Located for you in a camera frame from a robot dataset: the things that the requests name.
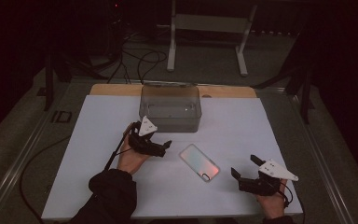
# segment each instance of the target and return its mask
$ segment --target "person's left hand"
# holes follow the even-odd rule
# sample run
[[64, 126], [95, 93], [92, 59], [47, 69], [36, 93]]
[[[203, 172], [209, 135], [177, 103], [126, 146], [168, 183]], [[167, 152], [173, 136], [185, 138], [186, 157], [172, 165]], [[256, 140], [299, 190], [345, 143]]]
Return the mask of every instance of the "person's left hand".
[[129, 135], [127, 134], [123, 145], [120, 148], [120, 155], [118, 159], [118, 170], [125, 171], [130, 175], [135, 174], [141, 168], [142, 164], [150, 157], [133, 150], [129, 145]]

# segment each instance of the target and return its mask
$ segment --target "sleeve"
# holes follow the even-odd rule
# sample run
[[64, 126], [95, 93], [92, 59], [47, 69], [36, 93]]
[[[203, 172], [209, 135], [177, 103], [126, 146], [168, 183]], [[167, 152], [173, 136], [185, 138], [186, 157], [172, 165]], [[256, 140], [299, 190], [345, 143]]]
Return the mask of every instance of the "sleeve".
[[102, 171], [89, 181], [92, 196], [70, 220], [71, 224], [128, 223], [136, 208], [136, 183], [127, 172]]
[[273, 219], [263, 219], [263, 224], [296, 224], [289, 216], [276, 217]]

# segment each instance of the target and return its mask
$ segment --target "clear phone case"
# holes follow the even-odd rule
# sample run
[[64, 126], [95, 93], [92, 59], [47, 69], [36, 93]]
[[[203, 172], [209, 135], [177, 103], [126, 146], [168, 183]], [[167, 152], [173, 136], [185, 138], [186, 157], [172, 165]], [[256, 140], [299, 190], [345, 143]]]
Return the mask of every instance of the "clear phone case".
[[194, 144], [185, 148], [180, 157], [205, 182], [211, 181], [219, 173], [219, 167]]

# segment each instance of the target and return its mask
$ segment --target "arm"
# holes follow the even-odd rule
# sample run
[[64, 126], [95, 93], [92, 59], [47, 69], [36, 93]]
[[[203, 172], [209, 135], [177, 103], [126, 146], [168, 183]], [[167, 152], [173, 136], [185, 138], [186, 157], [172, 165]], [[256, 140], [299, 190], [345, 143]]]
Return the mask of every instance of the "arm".
[[70, 223], [130, 222], [136, 208], [136, 183], [132, 181], [132, 175], [148, 157], [132, 150], [126, 136], [120, 148], [117, 169], [102, 171], [89, 181], [93, 194]]
[[[284, 193], [287, 180], [281, 180], [280, 191]], [[272, 196], [255, 195], [257, 201], [263, 208], [264, 215], [263, 224], [294, 224], [289, 216], [284, 215], [284, 199], [279, 193]]]

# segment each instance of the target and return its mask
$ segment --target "transparent box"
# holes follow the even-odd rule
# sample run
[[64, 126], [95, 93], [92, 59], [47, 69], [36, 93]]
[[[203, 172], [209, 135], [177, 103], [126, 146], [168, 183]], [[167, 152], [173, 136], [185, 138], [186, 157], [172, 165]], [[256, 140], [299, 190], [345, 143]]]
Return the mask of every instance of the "transparent box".
[[196, 86], [144, 85], [139, 116], [147, 116], [158, 133], [195, 133], [201, 118], [200, 92]]

